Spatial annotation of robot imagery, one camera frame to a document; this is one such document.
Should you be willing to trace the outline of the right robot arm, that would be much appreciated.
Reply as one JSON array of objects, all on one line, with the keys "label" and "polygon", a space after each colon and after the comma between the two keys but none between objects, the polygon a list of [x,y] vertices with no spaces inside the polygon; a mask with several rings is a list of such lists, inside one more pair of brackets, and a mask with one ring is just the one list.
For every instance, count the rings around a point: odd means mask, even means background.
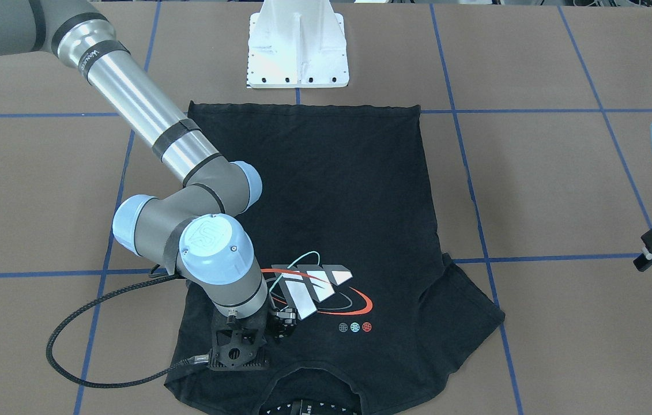
[{"label": "right robot arm", "polygon": [[257,170],[218,152],[91,3],[0,1],[0,56],[37,51],[76,69],[181,181],[165,199],[125,200],[112,223],[118,243],[201,286],[230,327],[262,315],[272,337],[294,331],[296,310],[275,310],[252,242],[236,221],[262,195]]}]

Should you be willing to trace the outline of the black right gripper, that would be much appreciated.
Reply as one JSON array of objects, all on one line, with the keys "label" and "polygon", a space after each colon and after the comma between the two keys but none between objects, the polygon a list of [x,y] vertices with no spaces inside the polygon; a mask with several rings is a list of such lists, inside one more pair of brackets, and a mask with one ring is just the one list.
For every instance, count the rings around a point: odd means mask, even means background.
[{"label": "black right gripper", "polygon": [[299,321],[297,309],[294,307],[285,307],[283,311],[279,311],[272,305],[263,305],[258,313],[263,316],[263,323],[257,334],[257,342],[265,342],[267,336],[281,341],[294,333]]}]

